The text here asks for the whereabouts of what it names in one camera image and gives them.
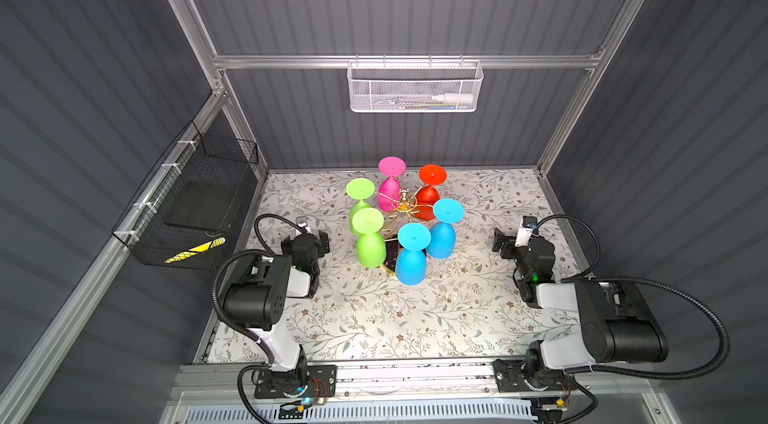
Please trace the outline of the blue wine glass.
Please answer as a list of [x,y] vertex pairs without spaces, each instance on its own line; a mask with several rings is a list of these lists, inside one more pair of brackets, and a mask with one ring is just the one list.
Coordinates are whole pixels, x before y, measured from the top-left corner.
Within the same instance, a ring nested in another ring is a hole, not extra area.
[[426,251],[433,258],[446,259],[451,256],[456,244],[453,226],[464,218],[465,210],[457,200],[442,198],[434,204],[433,214],[437,222],[430,228],[431,241]]
[[398,231],[398,242],[402,250],[396,259],[396,276],[405,285],[418,285],[426,277],[425,249],[431,242],[430,231],[420,223],[405,224]]

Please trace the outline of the blue wine glass front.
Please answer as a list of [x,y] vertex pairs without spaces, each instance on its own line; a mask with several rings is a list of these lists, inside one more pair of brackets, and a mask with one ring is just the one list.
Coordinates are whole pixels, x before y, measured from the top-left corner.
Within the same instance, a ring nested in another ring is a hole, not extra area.
[[398,242],[402,250],[396,259],[396,276],[405,285],[418,285],[426,277],[425,249],[431,242],[430,231],[420,223],[405,224],[398,231]]

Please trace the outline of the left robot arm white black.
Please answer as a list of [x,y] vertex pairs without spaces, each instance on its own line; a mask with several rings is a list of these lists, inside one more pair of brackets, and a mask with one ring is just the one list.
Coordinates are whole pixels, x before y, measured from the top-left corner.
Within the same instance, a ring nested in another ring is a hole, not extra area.
[[320,260],[330,251],[326,232],[302,232],[281,243],[283,252],[245,249],[216,271],[212,305],[219,321],[264,352],[273,373],[308,375],[307,358],[282,322],[287,300],[310,299],[320,283]]

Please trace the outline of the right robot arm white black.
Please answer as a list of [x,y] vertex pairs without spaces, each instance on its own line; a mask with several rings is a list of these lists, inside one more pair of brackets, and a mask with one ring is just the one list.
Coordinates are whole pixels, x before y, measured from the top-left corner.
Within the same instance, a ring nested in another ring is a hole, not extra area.
[[576,333],[529,345],[522,365],[528,379],[581,366],[666,359],[666,337],[636,284],[555,282],[554,244],[527,228],[517,235],[496,228],[492,250],[515,264],[513,282],[525,304],[578,314]]

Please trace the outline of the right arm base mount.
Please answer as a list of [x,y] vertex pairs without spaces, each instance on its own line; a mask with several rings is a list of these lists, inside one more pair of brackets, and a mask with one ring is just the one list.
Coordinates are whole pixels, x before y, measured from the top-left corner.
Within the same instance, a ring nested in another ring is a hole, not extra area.
[[493,376],[499,392],[532,392],[538,406],[565,409],[570,388],[560,370],[545,367],[535,359],[496,359]]

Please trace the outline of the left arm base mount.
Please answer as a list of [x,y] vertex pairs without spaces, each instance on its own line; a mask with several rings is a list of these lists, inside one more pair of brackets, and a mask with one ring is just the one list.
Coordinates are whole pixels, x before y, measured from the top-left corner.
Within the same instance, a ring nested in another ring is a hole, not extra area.
[[256,399],[329,398],[335,395],[338,368],[309,365],[288,372],[260,371],[256,377]]

